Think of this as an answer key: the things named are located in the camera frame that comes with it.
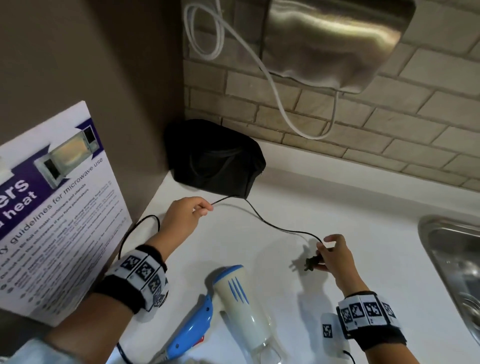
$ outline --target white countertop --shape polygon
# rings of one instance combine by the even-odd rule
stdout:
[[[285,153],[291,150],[279,148]],[[276,165],[275,161],[269,163],[268,154],[267,165]],[[362,167],[365,173],[378,171]],[[413,185],[419,181],[407,178]],[[442,193],[451,191],[452,196],[460,194],[480,201],[480,194],[468,191],[465,195],[455,187],[445,190],[443,185],[421,182],[432,189],[440,186]],[[210,202],[222,197],[180,185],[168,174],[144,214],[161,215],[173,200],[193,195]],[[475,204],[454,206],[454,212],[442,205],[422,205],[269,168],[257,178],[248,199],[264,219],[280,227],[310,231],[320,238],[344,234],[360,275],[370,289],[390,301],[403,325],[408,347],[421,363],[478,362],[480,347],[460,318],[417,232],[419,219],[430,214],[479,224],[480,211],[477,217],[461,213],[472,211]],[[153,220],[142,225],[126,242],[125,252],[143,243],[155,229]],[[282,346],[293,357],[291,363],[346,363],[327,357],[322,347],[320,316],[335,312],[343,298],[334,279],[324,272],[295,270],[295,266],[303,267],[305,258],[314,252],[314,242],[308,236],[283,233],[263,224],[242,200],[229,199],[215,205],[168,259],[171,285],[165,304],[149,322],[134,319],[120,342],[131,361],[149,362],[189,315],[200,295],[207,293],[207,276],[220,267],[243,264],[273,318]],[[350,341],[350,346],[356,362],[367,363],[357,344]],[[205,342],[187,356],[218,364],[247,362],[221,318],[212,323]],[[114,353],[111,362],[117,359]]]

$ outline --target blue handle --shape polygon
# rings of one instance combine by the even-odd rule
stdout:
[[[180,332],[167,346],[167,356],[175,359],[197,344],[210,328],[213,315],[212,298],[206,295],[205,301],[195,314],[183,325]]]

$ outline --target black cable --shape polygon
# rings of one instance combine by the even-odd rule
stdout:
[[[250,207],[252,208],[252,210],[255,212],[255,214],[257,214],[258,218],[260,219],[261,222],[264,222],[265,224],[267,224],[268,226],[271,226],[272,228],[274,229],[277,229],[277,230],[280,230],[280,231],[283,231],[283,232],[290,232],[290,233],[294,233],[294,234],[306,234],[306,235],[310,235],[312,237],[314,237],[315,239],[317,239],[319,242],[321,242],[321,240],[309,233],[309,232],[306,232],[306,231],[297,231],[297,230],[287,230],[287,229],[283,229],[283,228],[279,228],[278,226],[275,226],[274,224],[271,224],[269,223],[268,221],[264,220],[263,217],[260,216],[260,214],[258,213],[257,210],[255,210],[255,208],[253,207],[253,205],[246,199],[246,198],[243,198],[243,197],[239,197],[239,196],[236,196],[236,195],[232,195],[232,196],[227,196],[227,197],[223,197],[221,199],[219,199],[218,201],[215,201],[212,203],[212,205],[215,205],[215,204],[218,204],[219,202],[222,202],[223,200],[226,200],[227,198],[232,198],[232,197],[236,197],[236,198],[241,198],[242,200],[245,200],[247,201],[247,204],[250,205]],[[155,216],[155,215],[147,215],[145,216],[143,219],[141,219],[139,222],[137,222],[133,227],[130,228],[130,230],[127,231],[127,233],[125,234],[125,236],[123,237],[121,243],[120,243],[120,248],[119,248],[119,253],[118,253],[118,259],[120,260],[120,256],[121,256],[121,250],[123,248],[123,245],[125,244],[125,241],[127,240],[127,238],[129,237],[129,235],[138,227],[138,225],[140,225],[142,222],[144,222],[147,218],[154,218],[156,220],[156,223],[157,223],[157,231],[160,231],[160,219]],[[117,343],[117,349],[120,353],[120,356],[122,357],[122,359],[125,361],[125,363],[127,364],[133,364],[130,359],[127,357],[127,355],[125,354],[125,352],[123,351],[120,343]]]
[[[353,364],[355,364],[355,359],[353,359],[352,354],[350,354],[350,353],[349,353],[348,351],[346,351],[346,350],[343,350],[343,354],[348,355],[348,356],[350,357],[350,359],[353,361]]]

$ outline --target light blue sleeve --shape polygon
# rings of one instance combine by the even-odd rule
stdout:
[[[80,360],[59,352],[42,340],[32,339],[22,346],[5,364],[81,364]]]

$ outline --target hand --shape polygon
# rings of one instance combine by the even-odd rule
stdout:
[[[167,260],[193,233],[198,220],[209,211],[213,211],[213,206],[201,197],[184,197],[173,201],[163,218],[160,231],[146,244],[155,247],[163,260]]]
[[[321,254],[325,264],[318,264],[314,268],[324,272],[330,272],[335,277],[335,283],[347,297],[360,291],[369,291],[362,281],[355,267],[353,255],[347,247],[343,235],[333,234],[325,236],[324,241],[336,242],[334,248],[327,249],[321,242],[317,243],[317,254]]]

